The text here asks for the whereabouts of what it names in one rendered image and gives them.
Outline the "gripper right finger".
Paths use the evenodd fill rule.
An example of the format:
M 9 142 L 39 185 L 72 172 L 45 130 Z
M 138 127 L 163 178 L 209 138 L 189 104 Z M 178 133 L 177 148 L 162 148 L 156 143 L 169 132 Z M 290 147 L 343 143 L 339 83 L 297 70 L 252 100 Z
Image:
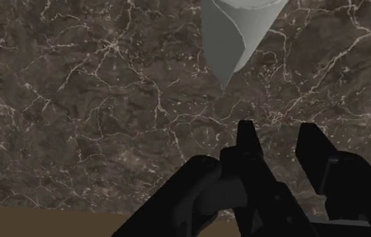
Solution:
M 371 227 L 371 165 L 338 150 L 314 123 L 302 123 L 295 155 L 315 193 L 326 197 L 330 220 L 367 221 Z

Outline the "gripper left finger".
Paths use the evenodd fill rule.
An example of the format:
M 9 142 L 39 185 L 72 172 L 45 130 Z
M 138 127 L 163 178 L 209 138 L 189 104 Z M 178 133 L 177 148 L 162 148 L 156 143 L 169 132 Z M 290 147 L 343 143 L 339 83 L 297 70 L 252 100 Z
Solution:
M 198 237 L 225 209 L 233 210 L 240 237 L 317 237 L 246 120 L 234 146 L 218 159 L 191 157 L 111 237 Z

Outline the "grey robot stand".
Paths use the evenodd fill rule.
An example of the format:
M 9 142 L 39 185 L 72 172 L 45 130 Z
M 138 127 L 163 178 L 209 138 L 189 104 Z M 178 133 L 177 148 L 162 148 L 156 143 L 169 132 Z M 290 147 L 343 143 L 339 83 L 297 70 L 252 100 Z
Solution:
M 201 0 L 203 55 L 226 88 L 256 51 L 288 0 Z

